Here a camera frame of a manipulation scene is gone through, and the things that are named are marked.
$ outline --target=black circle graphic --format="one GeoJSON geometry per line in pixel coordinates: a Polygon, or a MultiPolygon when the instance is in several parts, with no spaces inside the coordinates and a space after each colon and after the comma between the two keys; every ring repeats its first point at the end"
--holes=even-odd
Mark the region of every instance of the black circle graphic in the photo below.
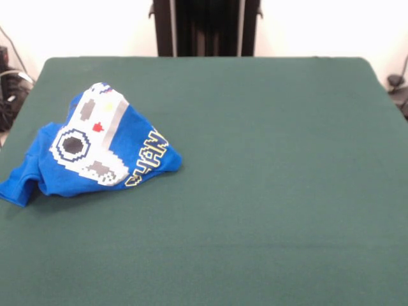
{"type": "Polygon", "coordinates": [[[71,154],[81,152],[84,147],[81,140],[74,136],[65,139],[64,142],[62,143],[62,146],[64,147],[66,152],[71,154]]]}

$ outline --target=printed graphic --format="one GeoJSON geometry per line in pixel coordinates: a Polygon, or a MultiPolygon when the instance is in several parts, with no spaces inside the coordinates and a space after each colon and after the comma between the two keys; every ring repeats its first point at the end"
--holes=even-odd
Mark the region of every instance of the printed graphic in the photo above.
{"type": "Polygon", "coordinates": [[[81,177],[113,186],[129,175],[129,168],[109,146],[129,103],[106,83],[84,92],[71,120],[50,147],[54,159],[81,177]]]}
{"type": "Polygon", "coordinates": [[[156,129],[150,131],[149,138],[143,144],[144,146],[139,150],[139,159],[136,162],[138,168],[126,180],[126,187],[136,186],[142,181],[144,174],[159,167],[161,158],[166,153],[168,146],[167,140],[156,129]]]}

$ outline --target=cable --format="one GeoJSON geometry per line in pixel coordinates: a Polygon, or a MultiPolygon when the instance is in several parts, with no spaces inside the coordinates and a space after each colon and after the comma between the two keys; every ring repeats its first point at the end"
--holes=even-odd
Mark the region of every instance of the cable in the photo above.
{"type": "Polygon", "coordinates": [[[20,78],[23,78],[24,80],[28,81],[31,84],[34,84],[35,81],[32,77],[30,77],[26,72],[22,71],[22,70],[6,70],[2,73],[0,73],[0,78],[5,76],[5,75],[10,75],[10,74],[16,74],[18,75],[20,78]]]}
{"type": "Polygon", "coordinates": [[[407,64],[408,64],[408,55],[407,55],[407,57],[405,58],[404,68],[402,68],[401,77],[404,76],[405,71],[407,70],[407,64]]]}
{"type": "Polygon", "coordinates": [[[19,54],[18,54],[18,52],[17,52],[17,49],[16,49],[15,46],[14,46],[13,41],[10,39],[10,37],[8,37],[8,35],[6,34],[6,32],[1,28],[1,25],[0,25],[0,32],[2,32],[2,34],[4,35],[4,37],[10,42],[11,47],[13,48],[14,53],[15,53],[15,55],[17,56],[18,61],[20,62],[20,65],[22,66],[24,72],[27,73],[27,69],[26,69],[26,67],[24,66],[23,61],[21,60],[21,57],[19,56],[19,54]]]}

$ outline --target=black stand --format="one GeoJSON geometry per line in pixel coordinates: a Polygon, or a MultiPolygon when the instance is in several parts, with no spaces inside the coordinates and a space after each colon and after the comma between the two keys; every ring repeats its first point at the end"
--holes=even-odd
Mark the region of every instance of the black stand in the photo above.
{"type": "Polygon", "coordinates": [[[173,3],[171,12],[170,0],[153,1],[151,13],[155,14],[159,56],[254,55],[260,0],[245,0],[243,7],[242,0],[173,0],[173,3]],[[171,29],[172,13],[175,33],[171,29]]]}

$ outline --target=black cable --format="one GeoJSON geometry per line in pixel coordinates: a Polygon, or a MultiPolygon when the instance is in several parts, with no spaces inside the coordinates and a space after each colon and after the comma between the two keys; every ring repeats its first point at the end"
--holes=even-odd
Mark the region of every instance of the black cable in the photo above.
{"type": "Polygon", "coordinates": [[[404,67],[402,68],[402,72],[401,72],[401,77],[404,76],[405,71],[407,70],[407,64],[408,64],[408,55],[407,55],[407,57],[405,58],[404,67]]]}
{"type": "Polygon", "coordinates": [[[26,67],[24,66],[23,61],[21,60],[21,57],[19,56],[19,54],[18,54],[18,52],[17,52],[17,49],[16,49],[15,46],[14,46],[13,41],[10,39],[10,37],[8,37],[8,35],[6,34],[6,32],[1,28],[1,25],[0,25],[0,32],[2,32],[2,34],[4,35],[4,37],[10,42],[11,47],[13,48],[14,53],[15,53],[15,55],[17,56],[18,61],[20,62],[20,65],[22,66],[24,72],[27,73],[27,69],[26,69],[26,67]]]}

